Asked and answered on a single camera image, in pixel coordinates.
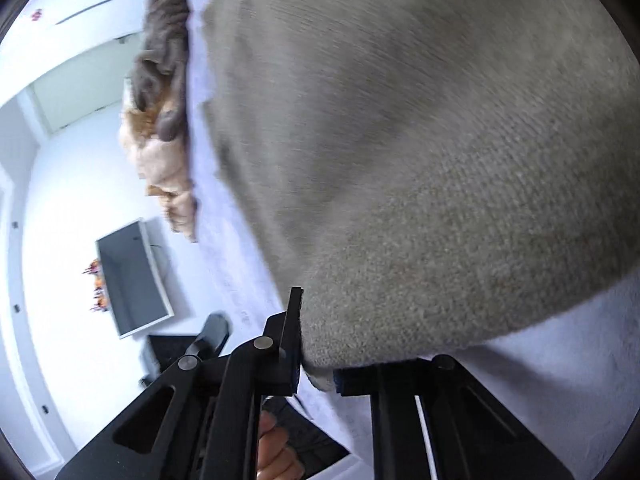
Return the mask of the bare human hand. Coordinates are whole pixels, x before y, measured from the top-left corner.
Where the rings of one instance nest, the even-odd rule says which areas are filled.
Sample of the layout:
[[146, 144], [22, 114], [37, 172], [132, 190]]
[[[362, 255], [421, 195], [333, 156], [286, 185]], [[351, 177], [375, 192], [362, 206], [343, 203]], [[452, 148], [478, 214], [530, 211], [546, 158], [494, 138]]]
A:
[[266, 411], [260, 414], [256, 469], [257, 480], [300, 480], [305, 472], [288, 445], [288, 432]]

